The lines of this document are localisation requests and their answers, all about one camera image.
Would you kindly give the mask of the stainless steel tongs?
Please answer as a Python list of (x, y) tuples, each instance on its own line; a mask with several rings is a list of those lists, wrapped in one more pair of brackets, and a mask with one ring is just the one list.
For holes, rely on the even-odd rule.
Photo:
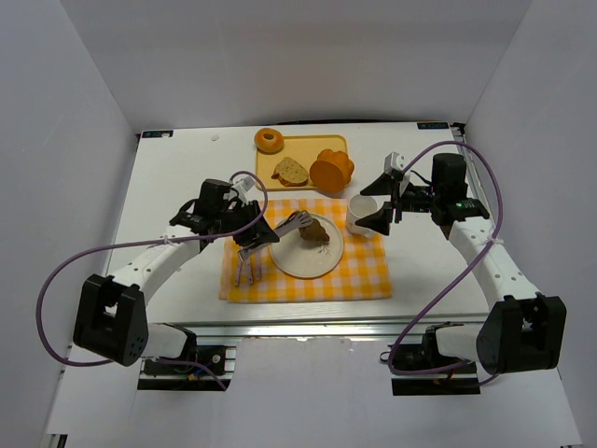
[[(282, 224), (278, 225), (273, 232), (281, 240), (285, 235), (293, 230), (308, 227), (313, 222), (313, 216), (304, 210), (293, 212)], [(260, 252), (264, 248), (270, 246), (271, 243), (262, 243), (260, 245), (250, 245), (238, 251), (238, 258), (240, 261), (247, 261), (253, 255)]]

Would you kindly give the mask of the dark brown croissant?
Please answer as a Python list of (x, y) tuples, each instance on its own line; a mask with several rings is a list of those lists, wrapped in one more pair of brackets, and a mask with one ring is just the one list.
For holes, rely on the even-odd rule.
[(300, 238), (306, 243), (327, 245), (330, 241), (326, 229), (317, 218), (313, 218), (311, 224), (300, 228), (298, 231)]

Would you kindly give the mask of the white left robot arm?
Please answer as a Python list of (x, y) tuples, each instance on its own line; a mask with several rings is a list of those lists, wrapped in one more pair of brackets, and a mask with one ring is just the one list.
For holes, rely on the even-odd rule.
[(90, 276), (79, 300), (75, 345), (125, 367), (140, 358), (186, 358), (193, 345), (190, 331), (148, 323), (146, 307), (175, 272), (216, 239), (230, 237), (248, 249), (278, 242), (263, 217), (265, 204), (246, 198), (257, 183), (247, 172), (230, 181), (205, 180), (199, 197), (180, 207), (156, 243), (146, 244), (120, 269)]

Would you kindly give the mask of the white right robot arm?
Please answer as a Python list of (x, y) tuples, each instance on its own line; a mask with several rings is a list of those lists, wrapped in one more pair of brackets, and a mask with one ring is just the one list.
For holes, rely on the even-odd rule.
[(460, 154), (433, 157), (432, 176), (423, 186), (410, 182), (403, 156), (393, 152), (383, 174), (362, 190), (389, 196), (376, 213), (357, 225), (386, 235), (406, 212), (429, 214), (466, 261), (489, 307), (479, 325), (444, 323), (428, 327), (417, 346), (396, 341), (387, 358), (394, 374), (454, 371), (478, 363), (490, 375), (557, 367), (566, 308), (530, 282), (493, 235), (495, 225), (483, 203), (469, 197), (466, 162)]

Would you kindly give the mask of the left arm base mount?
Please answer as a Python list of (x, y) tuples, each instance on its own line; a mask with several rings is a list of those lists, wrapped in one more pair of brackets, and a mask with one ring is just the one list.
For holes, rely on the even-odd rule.
[(140, 391), (224, 392), (235, 370), (234, 345), (197, 345), (184, 363), (147, 360), (142, 363)]

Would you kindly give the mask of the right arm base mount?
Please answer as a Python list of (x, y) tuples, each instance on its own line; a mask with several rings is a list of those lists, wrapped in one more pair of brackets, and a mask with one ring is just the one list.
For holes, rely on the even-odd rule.
[[(402, 371), (420, 371), (447, 368), (457, 363), (456, 357), (442, 356), (437, 349), (438, 329), (454, 327), (451, 322), (428, 327), (420, 343), (402, 343), (393, 358), (392, 366)], [(479, 395), (477, 367), (461, 366), (437, 374), (393, 376), (392, 393), (395, 397), (432, 397)]]

